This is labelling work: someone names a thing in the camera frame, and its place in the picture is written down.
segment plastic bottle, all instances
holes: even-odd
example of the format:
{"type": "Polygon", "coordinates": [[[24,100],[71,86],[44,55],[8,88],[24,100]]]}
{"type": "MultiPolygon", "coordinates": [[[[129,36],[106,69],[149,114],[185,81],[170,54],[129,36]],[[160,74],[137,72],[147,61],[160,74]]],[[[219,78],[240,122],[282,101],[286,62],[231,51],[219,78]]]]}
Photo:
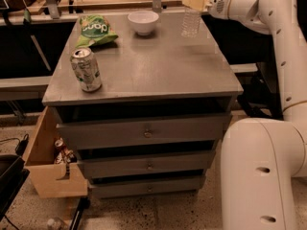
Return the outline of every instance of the plastic bottle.
{"type": "Polygon", "coordinates": [[[48,230],[65,230],[68,228],[62,219],[55,217],[55,218],[48,219],[47,229],[48,230]]]}
{"type": "Polygon", "coordinates": [[[195,37],[199,33],[200,22],[201,13],[185,7],[181,35],[184,37],[195,37]]]}

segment tabletop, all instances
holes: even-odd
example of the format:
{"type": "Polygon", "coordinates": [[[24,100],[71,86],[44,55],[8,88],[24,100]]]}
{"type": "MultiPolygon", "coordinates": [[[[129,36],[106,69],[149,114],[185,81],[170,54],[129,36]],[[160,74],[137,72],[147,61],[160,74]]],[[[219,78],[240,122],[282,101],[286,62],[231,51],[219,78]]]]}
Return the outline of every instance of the tabletop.
{"type": "Polygon", "coordinates": [[[148,36],[130,28],[127,13],[109,14],[106,19],[118,38],[92,47],[103,86],[86,93],[74,75],[69,58],[81,34],[77,22],[46,90],[45,105],[234,96],[242,92],[204,23],[197,37],[185,38],[180,35],[183,12],[161,13],[155,31],[148,36]]]}

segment concrete floor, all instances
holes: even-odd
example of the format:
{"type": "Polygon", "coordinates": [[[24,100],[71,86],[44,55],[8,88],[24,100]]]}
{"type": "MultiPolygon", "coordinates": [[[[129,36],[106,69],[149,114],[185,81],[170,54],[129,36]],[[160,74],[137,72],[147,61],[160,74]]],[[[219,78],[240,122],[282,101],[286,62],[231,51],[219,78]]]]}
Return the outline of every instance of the concrete floor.
{"type": "MultiPolygon", "coordinates": [[[[242,118],[234,113],[234,120],[242,118]]],[[[0,140],[31,135],[37,114],[23,126],[13,116],[0,116],[0,140]]],[[[16,141],[0,143],[0,153],[14,153],[16,141]]],[[[197,193],[135,196],[115,199],[89,197],[91,205],[83,212],[80,230],[220,230],[221,187],[220,147],[204,186],[197,193]]],[[[307,229],[307,180],[293,179],[298,230],[307,229]]],[[[7,217],[22,230],[47,229],[49,218],[60,217],[67,224],[75,213],[78,198],[41,199],[28,178],[12,203],[7,217]]],[[[3,219],[0,229],[14,229],[3,219]]]]}

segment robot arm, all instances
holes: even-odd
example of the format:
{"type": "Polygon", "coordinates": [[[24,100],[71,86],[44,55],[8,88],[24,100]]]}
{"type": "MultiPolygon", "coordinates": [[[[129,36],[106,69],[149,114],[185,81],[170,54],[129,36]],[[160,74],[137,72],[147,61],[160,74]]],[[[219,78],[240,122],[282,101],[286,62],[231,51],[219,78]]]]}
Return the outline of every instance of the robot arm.
{"type": "Polygon", "coordinates": [[[224,230],[296,230],[291,177],[307,176],[307,43],[296,0],[210,0],[209,13],[271,34],[284,121],[245,119],[222,144],[224,230]]]}

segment silver can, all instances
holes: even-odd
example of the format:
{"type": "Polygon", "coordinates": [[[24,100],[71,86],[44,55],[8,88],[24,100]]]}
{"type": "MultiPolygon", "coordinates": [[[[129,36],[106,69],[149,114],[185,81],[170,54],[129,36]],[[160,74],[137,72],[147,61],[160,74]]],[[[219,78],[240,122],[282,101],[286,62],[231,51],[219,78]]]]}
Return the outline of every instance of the silver can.
{"type": "Polygon", "coordinates": [[[92,92],[101,87],[97,59],[89,48],[74,50],[70,62],[83,91],[92,92]]]}

